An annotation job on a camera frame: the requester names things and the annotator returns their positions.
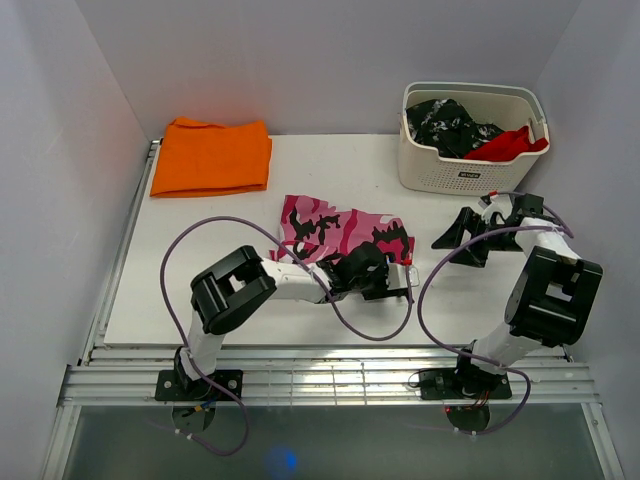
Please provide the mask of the pink camouflage trousers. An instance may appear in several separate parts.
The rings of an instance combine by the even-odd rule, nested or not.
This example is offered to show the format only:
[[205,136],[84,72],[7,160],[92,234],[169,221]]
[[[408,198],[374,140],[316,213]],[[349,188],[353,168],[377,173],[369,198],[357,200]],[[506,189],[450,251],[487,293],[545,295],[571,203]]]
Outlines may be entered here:
[[397,216],[339,208],[306,195],[284,198],[279,239],[282,245],[269,256],[287,263],[292,259],[286,250],[305,263],[315,263],[331,255],[348,255],[369,242],[388,255],[391,262],[409,265],[415,246],[415,238]]

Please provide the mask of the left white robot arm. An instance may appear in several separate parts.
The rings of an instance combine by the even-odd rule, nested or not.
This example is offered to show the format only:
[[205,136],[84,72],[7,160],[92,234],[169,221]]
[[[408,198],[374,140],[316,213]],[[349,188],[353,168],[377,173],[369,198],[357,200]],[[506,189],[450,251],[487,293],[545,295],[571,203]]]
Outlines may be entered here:
[[242,246],[191,281],[187,345],[174,360],[177,386],[190,399],[205,397],[225,336],[269,300],[326,304],[352,294],[366,301],[406,297],[410,280],[408,267],[371,242],[304,265],[269,260]]

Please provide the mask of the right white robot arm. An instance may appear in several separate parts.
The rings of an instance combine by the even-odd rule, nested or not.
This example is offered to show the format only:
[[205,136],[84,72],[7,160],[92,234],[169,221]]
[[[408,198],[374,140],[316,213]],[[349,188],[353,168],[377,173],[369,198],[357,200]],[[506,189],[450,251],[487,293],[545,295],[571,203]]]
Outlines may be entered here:
[[570,248],[567,226],[542,197],[511,192],[511,211],[504,213],[497,196],[481,197],[481,212],[462,208],[431,247],[450,251],[457,265],[482,268],[492,251],[521,252],[525,265],[503,321],[465,346],[454,367],[420,373],[425,399],[508,399],[508,368],[542,347],[572,345],[585,330],[602,267]]

